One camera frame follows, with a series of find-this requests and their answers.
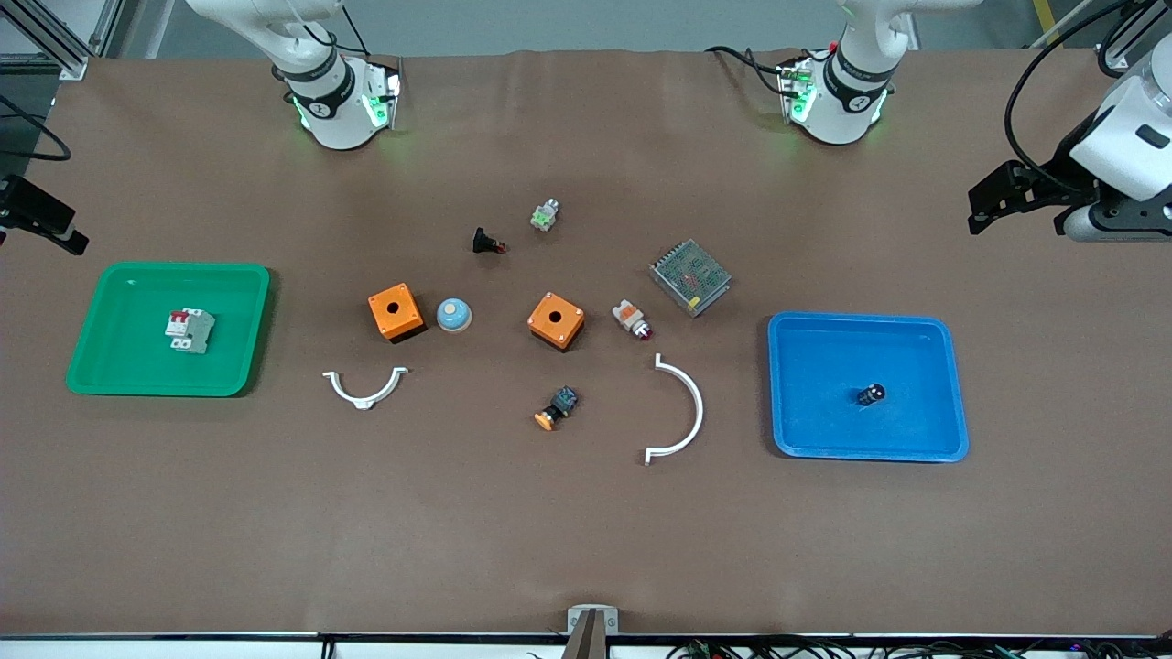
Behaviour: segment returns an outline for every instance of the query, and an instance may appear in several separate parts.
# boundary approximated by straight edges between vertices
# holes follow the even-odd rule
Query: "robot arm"
[[[260,48],[293,93],[301,125],[329,149],[354,149],[394,122],[398,72],[339,54],[313,21],[341,0],[188,0],[195,12]]]
[[[829,144],[849,144],[879,120],[895,67],[909,36],[899,18],[907,12],[975,7],[981,0],[836,0],[846,14],[838,47],[799,61],[783,75],[784,115]]]
[[[1007,215],[1057,205],[1067,209],[1055,218],[1055,231],[1074,240],[1172,240],[1168,90],[1172,35],[1111,87],[1042,172],[1009,161],[969,190],[969,232]]]

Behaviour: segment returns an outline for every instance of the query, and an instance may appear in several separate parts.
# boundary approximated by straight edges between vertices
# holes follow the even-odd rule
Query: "table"
[[[409,60],[401,133],[352,152],[297,127],[266,62],[94,62],[50,123],[74,159],[29,171],[89,251],[2,252],[0,630],[540,631],[590,600],[636,632],[1163,631],[1172,252],[1075,244],[1052,213],[965,223],[1030,55],[909,54],[845,148],[713,55]],[[1027,148],[1044,158],[1106,83],[1056,53],[1022,100]],[[512,251],[473,256],[478,225]],[[734,276],[696,320],[646,272],[687,238]],[[272,271],[247,395],[66,389],[123,259]],[[462,297],[471,328],[388,345],[366,298],[398,281],[429,313]],[[568,354],[525,330],[546,291],[588,314]],[[622,298],[650,344],[609,318]],[[763,354],[783,310],[947,322],[968,457],[778,455]],[[656,351],[708,409],[648,468],[693,414]],[[372,412],[321,378],[361,394],[398,365]],[[538,430],[566,383],[578,413]]]

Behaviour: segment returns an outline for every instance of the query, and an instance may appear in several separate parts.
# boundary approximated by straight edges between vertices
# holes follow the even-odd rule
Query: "black clamp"
[[[73,227],[74,210],[60,199],[11,174],[0,181],[0,227],[35,233],[62,250],[81,256],[89,238]],[[0,243],[4,232],[0,231]]]

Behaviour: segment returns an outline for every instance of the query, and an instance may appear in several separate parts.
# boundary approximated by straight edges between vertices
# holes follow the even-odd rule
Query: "small electrical component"
[[[472,251],[476,253],[496,252],[503,254],[509,251],[509,245],[491,238],[484,232],[483,226],[477,226],[476,233],[472,235]]]
[[[529,223],[533,225],[538,231],[548,231],[553,229],[553,223],[558,220],[558,210],[561,204],[557,199],[550,199],[544,204],[537,206],[533,211],[533,217],[530,218]]]
[[[370,295],[367,301],[370,303],[379,333],[391,344],[406,341],[428,328],[407,284],[391,286]]]
[[[867,385],[865,389],[861,389],[854,400],[857,400],[863,407],[867,407],[868,405],[874,405],[885,398],[887,398],[887,389],[884,389],[883,385],[874,383]]]
[[[582,310],[553,293],[546,293],[529,317],[529,330],[533,335],[561,352],[570,349],[570,344],[585,324]]]
[[[680,243],[650,266],[652,279],[696,318],[729,290],[732,277],[695,240]]]
[[[558,421],[570,416],[570,412],[578,405],[578,394],[570,387],[561,387],[553,398],[550,399],[550,407],[533,415],[537,424],[546,430],[553,430]]]
[[[639,337],[643,341],[655,335],[650,325],[647,325],[647,321],[643,320],[643,312],[639,311],[639,308],[631,304],[629,300],[622,300],[619,303],[619,306],[612,308],[611,313],[614,314],[614,319],[619,321],[619,325],[621,325],[624,330],[631,332],[635,337]]]
[[[436,322],[444,332],[459,334],[472,324],[472,310],[464,300],[448,298],[440,303],[440,308],[436,311]]]
[[[171,337],[172,348],[182,353],[204,354],[213,325],[216,319],[202,308],[172,311],[166,322],[166,335]]]

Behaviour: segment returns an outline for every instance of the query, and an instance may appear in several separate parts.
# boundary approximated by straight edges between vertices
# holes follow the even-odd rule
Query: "orange box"
[[[370,295],[369,303],[379,333],[391,344],[406,341],[428,328],[407,284]]]
[[[529,317],[530,331],[561,352],[570,349],[570,344],[585,322],[582,310],[553,293],[546,293]]]

